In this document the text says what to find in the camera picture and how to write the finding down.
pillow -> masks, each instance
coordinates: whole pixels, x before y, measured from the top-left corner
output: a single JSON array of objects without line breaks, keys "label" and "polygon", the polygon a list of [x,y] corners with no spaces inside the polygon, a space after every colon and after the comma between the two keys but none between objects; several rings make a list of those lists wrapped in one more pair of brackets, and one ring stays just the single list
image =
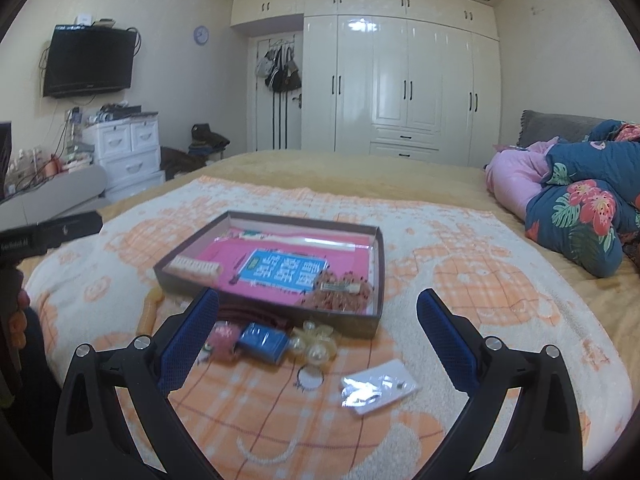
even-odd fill
[{"label": "pillow", "polygon": [[541,114],[524,110],[520,124],[522,131],[518,146],[527,148],[540,140],[562,137],[569,142],[581,142],[604,119],[580,115]]}]

drawer handle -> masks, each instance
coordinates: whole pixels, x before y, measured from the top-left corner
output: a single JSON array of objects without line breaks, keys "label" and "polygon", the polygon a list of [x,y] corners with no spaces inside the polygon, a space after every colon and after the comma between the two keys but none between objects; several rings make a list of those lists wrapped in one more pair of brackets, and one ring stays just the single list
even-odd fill
[{"label": "drawer handle", "polygon": [[140,171],[141,168],[142,168],[142,162],[139,162],[137,164],[131,164],[130,166],[127,166],[125,169],[129,171],[129,173],[137,173]]}]

white packet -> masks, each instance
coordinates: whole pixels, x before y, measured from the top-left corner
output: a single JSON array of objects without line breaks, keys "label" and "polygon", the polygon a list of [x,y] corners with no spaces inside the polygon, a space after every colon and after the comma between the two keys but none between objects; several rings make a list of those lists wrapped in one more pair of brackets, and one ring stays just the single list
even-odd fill
[{"label": "white packet", "polygon": [[343,377],[342,406],[365,415],[420,389],[400,359]]}]

box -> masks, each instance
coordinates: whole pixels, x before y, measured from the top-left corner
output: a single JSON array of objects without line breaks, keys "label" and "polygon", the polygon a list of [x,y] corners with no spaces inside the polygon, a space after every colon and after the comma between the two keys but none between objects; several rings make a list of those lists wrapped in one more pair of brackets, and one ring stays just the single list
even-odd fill
[{"label": "box", "polygon": [[[179,269],[171,265],[174,260]],[[202,278],[183,262],[216,277]],[[309,272],[322,270],[323,263],[338,277],[367,269],[362,279],[372,285],[372,294],[362,313],[297,304],[313,288]],[[168,293],[195,297],[211,286],[221,304],[260,308],[301,327],[312,320],[353,338],[373,338],[382,316],[384,242],[372,226],[228,211],[162,258],[154,271]],[[286,283],[279,281],[283,277]]]}]

silver bolt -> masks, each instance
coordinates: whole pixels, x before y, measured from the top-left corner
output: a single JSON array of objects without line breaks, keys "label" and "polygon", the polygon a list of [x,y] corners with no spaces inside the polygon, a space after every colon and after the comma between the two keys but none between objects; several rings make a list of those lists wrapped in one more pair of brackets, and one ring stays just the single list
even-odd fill
[{"label": "silver bolt", "polygon": [[496,351],[502,348],[502,341],[500,341],[497,337],[488,337],[484,342],[484,344],[489,350],[493,350],[493,351]]},{"label": "silver bolt", "polygon": [[549,345],[548,347],[546,347],[545,352],[549,357],[553,359],[555,359],[556,357],[560,357],[560,351],[553,345]]},{"label": "silver bolt", "polygon": [[78,357],[84,357],[91,351],[91,347],[89,345],[80,345],[76,348],[76,355]]},{"label": "silver bolt", "polygon": [[141,335],[139,338],[133,342],[133,346],[135,346],[138,350],[144,350],[151,344],[151,338],[148,335]]}]

